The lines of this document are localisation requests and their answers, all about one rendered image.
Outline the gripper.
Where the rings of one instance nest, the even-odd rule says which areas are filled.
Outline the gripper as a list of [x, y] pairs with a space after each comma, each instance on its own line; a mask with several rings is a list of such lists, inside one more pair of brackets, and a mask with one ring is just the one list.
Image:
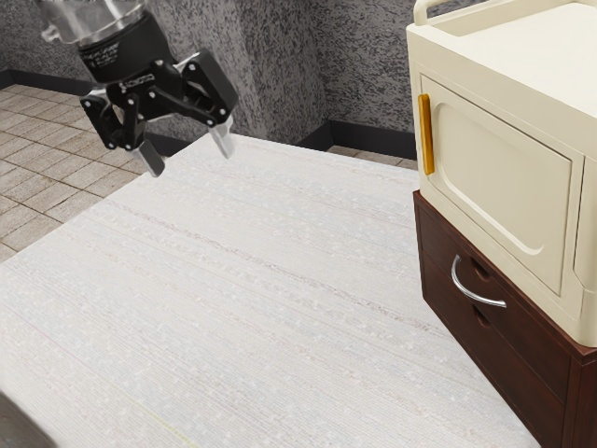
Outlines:
[[222, 155], [230, 159], [234, 154], [230, 128], [237, 92], [208, 49], [178, 63], [153, 14], [143, 12], [123, 29], [78, 53], [101, 85], [79, 100], [106, 148], [125, 149], [153, 177], [159, 177], [165, 163], [146, 141], [141, 112], [176, 112], [185, 94], [191, 105], [208, 115], [201, 122], [208, 126]]

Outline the dark brown wooden drawer cabinet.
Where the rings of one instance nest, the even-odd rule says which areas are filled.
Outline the dark brown wooden drawer cabinet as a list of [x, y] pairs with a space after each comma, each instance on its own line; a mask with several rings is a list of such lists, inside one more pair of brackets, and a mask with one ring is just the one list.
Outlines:
[[575, 342], [420, 192], [423, 298], [541, 448], [597, 448], [597, 347]]

